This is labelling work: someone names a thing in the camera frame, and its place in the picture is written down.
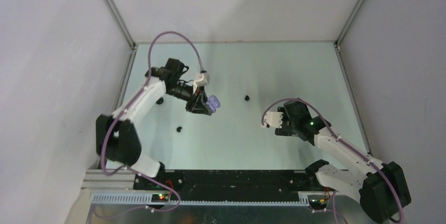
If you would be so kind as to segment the purple earbud charging case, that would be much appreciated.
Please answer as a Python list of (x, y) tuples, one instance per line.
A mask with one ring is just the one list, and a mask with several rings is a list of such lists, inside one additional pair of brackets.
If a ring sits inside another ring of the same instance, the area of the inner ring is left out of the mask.
[(221, 103), (215, 95), (211, 95), (207, 98), (207, 106), (211, 113), (215, 113), (218, 108), (221, 107)]

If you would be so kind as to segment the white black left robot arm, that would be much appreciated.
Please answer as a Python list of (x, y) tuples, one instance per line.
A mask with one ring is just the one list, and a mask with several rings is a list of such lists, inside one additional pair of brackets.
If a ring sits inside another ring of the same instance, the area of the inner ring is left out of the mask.
[(210, 116), (220, 108), (216, 96), (207, 96), (205, 86), (209, 75), (199, 72), (188, 85), (181, 79), (189, 69), (184, 63), (170, 58), (164, 67), (152, 67), (145, 74), (140, 89), (125, 104), (110, 115), (101, 114), (96, 119), (96, 152), (101, 163), (115, 161), (146, 177), (152, 190), (161, 190), (166, 176), (161, 173), (164, 165), (143, 153), (137, 133), (137, 124), (147, 115), (152, 106), (164, 95), (185, 101), (185, 110), (193, 114)]

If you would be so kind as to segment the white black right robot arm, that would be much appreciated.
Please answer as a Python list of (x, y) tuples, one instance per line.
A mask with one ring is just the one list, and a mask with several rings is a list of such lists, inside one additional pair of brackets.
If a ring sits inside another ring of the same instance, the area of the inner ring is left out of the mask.
[(331, 123), (310, 103), (300, 98), (285, 98), (268, 107), (261, 117), (264, 128), (275, 135), (298, 137), (323, 150), (345, 169), (318, 160), (307, 167), (306, 185), (312, 191), (328, 187), (360, 204), (365, 214), (376, 223), (404, 223), (404, 207), (411, 196), (400, 165), (364, 152), (337, 133)]

